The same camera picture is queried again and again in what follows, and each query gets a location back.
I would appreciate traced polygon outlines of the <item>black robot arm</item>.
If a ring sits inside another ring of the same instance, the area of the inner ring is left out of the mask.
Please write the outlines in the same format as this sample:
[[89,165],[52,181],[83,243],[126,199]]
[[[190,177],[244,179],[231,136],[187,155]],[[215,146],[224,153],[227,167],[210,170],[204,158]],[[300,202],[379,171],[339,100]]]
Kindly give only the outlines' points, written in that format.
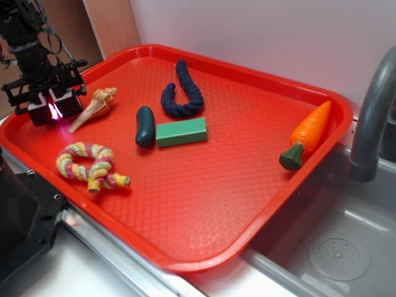
[[1,64],[21,72],[1,87],[16,115],[44,126],[81,114],[80,97],[87,91],[79,68],[87,61],[74,59],[40,1],[1,1],[1,38],[14,56],[2,54]]

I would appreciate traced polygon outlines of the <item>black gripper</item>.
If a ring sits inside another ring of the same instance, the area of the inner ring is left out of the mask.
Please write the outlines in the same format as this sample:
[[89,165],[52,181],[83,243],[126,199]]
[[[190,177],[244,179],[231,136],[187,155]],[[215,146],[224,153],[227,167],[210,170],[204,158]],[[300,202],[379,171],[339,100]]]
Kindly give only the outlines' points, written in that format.
[[80,96],[87,94],[79,68],[88,64],[86,60],[58,62],[42,70],[28,71],[21,78],[4,84],[8,102],[15,113],[29,113],[34,126],[44,126],[54,121],[47,97],[53,100],[53,107],[59,118],[71,118],[83,112]]

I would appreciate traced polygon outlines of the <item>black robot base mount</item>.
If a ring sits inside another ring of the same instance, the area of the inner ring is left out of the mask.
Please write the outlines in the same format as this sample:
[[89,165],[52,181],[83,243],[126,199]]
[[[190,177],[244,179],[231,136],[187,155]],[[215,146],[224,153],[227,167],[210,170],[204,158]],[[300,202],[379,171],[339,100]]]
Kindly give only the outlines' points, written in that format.
[[16,173],[1,150],[1,286],[53,247],[64,203],[35,171]]

